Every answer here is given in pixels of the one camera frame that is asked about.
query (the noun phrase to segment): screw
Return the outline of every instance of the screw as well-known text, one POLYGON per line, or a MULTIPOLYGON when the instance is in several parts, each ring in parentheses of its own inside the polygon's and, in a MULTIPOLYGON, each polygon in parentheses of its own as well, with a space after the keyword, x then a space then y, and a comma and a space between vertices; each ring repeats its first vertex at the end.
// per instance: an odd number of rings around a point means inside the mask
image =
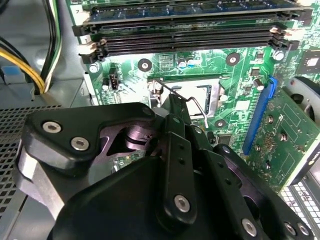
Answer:
POLYGON ((150 110, 148 107, 142 108, 142 111, 143 111, 145 114, 149 115, 149 116, 152 115, 152 112, 151 112, 151 110, 150 110))
POLYGON ((268 116, 267 120, 268 120, 268 124, 273 124, 274 123, 274 117, 271 116, 271 115, 268 116))
POLYGON ((174 204, 183 213, 190 211, 190 203, 188 199, 182 195, 177 195, 174 197, 174 204))
POLYGON ((176 117, 174 117, 174 118, 173 118, 173 120, 174 120, 177 124, 179 124, 179 123, 180 123, 179 119, 178 119, 178 118, 176 118, 176 117))
POLYGON ((237 59, 236 59, 235 57, 232 57, 232 58, 230 58, 230 63, 232 63, 232 64, 233 64, 233 63, 235 63, 235 62, 236 62, 236 60, 237 60, 237 59))
POLYGON ((43 130, 50 134, 57 134, 61 132, 62 128, 59 123, 54 121, 47 121, 42 125, 43 130))
POLYGON ((147 69, 148 68, 148 64, 147 63, 142 63, 142 65, 141 65, 141 67, 143 68, 143 69, 147 69))
POLYGON ((298 223, 298 227, 299 227, 300 231, 301 231, 304 235, 309 236, 309 232, 308 232, 308 230, 305 228, 305 226, 303 226, 301 223, 298 223))
POLYGON ((244 230, 252 237, 257 236, 257 229, 249 219, 242 219, 241 221, 244 230))
POLYGON ((202 134, 202 130, 199 127, 195 126, 194 129, 198 134, 202 134))
POLYGON ((85 151, 89 148, 89 142, 87 139, 77 136, 71 140, 71 146, 78 151, 85 151))
POLYGON ((223 149, 223 151, 225 151, 227 154, 229 154, 229 153, 230 153, 229 148, 227 148, 226 146, 223 146, 223 147, 222 147, 222 149, 223 149))
POLYGON ((257 152, 260 152, 261 151, 260 145, 258 144, 254 145, 254 150, 256 150, 257 152))
POLYGON ((293 236, 296 235, 296 230, 287 222, 284 223, 286 229, 291 233, 293 236))

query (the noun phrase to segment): black wire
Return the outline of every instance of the black wire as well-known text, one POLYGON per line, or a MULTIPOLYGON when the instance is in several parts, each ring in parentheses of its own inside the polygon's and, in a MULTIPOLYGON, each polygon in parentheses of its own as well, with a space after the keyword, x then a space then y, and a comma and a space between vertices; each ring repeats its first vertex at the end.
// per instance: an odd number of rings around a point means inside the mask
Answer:
POLYGON ((5 73, 4 71, 2 71, 1 66, 0 66, 0 77, 2 78, 3 82, 6 83, 5 73))
POLYGON ((22 53, 16 49, 10 42, 8 42, 7 40, 5 40, 2 36, 0 36, 0 41, 3 42, 5 45, 7 45, 14 53, 12 53, 10 50, 7 50, 5 47, 4 50, 6 50, 7 52, 15 55, 16 57, 18 57, 19 59, 21 59, 24 63, 29 64, 29 62, 27 61, 27 59, 25 58, 25 56, 22 55, 22 53))
POLYGON ((0 0, 0 14, 6 9, 9 0, 0 0))
POLYGON ((55 56, 55 49, 56 49, 56 40, 57 40, 57 33, 56 33, 56 22, 53 15, 53 12, 50 10, 50 4, 48 0, 42 0, 43 7, 45 10, 46 18, 49 24, 49 32, 50 32, 50 42, 48 53, 46 55, 44 65, 40 74, 40 77, 45 80, 49 74, 51 63, 54 60, 55 56))

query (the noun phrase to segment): cable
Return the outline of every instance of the cable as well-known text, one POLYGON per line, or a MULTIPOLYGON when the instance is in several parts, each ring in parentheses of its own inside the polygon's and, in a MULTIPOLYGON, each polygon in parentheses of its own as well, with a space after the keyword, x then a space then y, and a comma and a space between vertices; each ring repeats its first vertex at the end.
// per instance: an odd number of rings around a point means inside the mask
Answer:
POLYGON ((46 55, 46 58, 44 61, 44 65, 43 65, 43 68, 42 68, 42 71, 40 74, 42 79, 46 79, 49 74, 50 67, 53 63, 55 49, 56 49, 57 36, 56 36, 55 18, 54 18, 53 12, 51 10, 49 1, 42 0, 42 3, 43 3, 44 10, 45 10, 46 18, 48 20, 49 32, 50 32, 49 48, 48 48, 48 52, 47 52, 47 55, 46 55))
MULTIPOLYGON (((0 43, 0 48, 3 48, 4 50, 6 50, 8 53, 16 56, 17 58, 21 59, 25 64, 29 65, 29 62, 27 61, 27 59, 25 58, 25 56, 23 56, 21 54, 20 51, 18 51, 18 49, 16 49, 10 42, 8 42, 6 39, 4 39, 2 36, 0 36, 0 41, 3 42, 4 44, 0 43)), ((33 83, 34 81, 32 80, 32 78, 25 72, 23 72, 25 75, 25 81, 27 83, 33 83)), ((39 89, 37 87, 37 85, 34 86, 36 89, 36 92, 39 94, 39 89)))
POLYGON ((0 14, 6 9, 9 0, 0 0, 0 14))
POLYGON ((41 77, 38 75, 38 73, 33 70, 29 65, 21 61, 19 58, 16 56, 12 55, 11 53, 7 52, 3 48, 0 48, 0 56, 7 59, 11 63, 17 65, 19 68, 21 68, 23 71, 25 71, 36 83, 40 90, 40 94, 43 94, 45 91, 45 83, 41 79, 41 77))
POLYGON ((59 23, 59 13, 58 13, 58 5, 56 0, 49 0, 50 8, 53 13, 54 21, 55 21, 55 27, 56 27, 56 50, 53 57, 53 62, 51 65, 51 68, 49 70, 49 73, 44 81, 44 92, 46 93, 49 90, 51 80, 53 77, 53 73, 57 67, 61 52, 62 52, 62 35, 61 35, 61 29, 60 29, 60 23, 59 23))

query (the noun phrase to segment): capacitor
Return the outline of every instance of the capacitor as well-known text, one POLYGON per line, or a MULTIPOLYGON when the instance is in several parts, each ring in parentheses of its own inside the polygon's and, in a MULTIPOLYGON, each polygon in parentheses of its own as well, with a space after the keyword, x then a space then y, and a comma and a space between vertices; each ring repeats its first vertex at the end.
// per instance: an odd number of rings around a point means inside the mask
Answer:
POLYGON ((182 57, 178 59, 177 63, 180 69, 185 69, 187 67, 186 60, 182 57))
POLYGON ((221 102, 225 102, 225 101, 227 101, 227 100, 228 100, 228 96, 227 96, 227 95, 224 95, 224 94, 223 94, 223 95, 220 96, 220 101, 221 101, 221 102))
POLYGON ((276 51, 274 51, 272 58, 279 62, 285 58, 285 54, 281 50, 276 50, 276 51))
POLYGON ((255 88, 258 91, 262 91, 263 89, 265 89, 265 85, 260 81, 259 78, 256 78, 255 80, 253 80, 253 85, 255 86, 255 88))
POLYGON ((196 65, 196 63, 195 63, 195 61, 194 61, 194 59, 192 57, 187 57, 186 64, 190 68, 193 68, 196 65))
POLYGON ((96 74, 97 72, 99 72, 99 70, 100 70, 100 66, 99 66, 99 63, 97 63, 97 62, 95 62, 89 66, 90 73, 96 74))
POLYGON ((104 78, 102 81, 102 90, 108 91, 109 90, 109 79, 104 78))

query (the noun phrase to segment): white connector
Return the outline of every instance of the white connector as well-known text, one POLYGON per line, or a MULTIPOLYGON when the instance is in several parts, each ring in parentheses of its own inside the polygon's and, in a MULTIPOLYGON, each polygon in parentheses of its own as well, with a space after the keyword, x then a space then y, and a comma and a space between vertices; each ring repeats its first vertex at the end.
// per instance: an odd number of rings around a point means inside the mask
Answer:
POLYGON ((81 55, 92 54, 95 50, 97 50, 97 44, 93 41, 78 45, 78 53, 81 55))

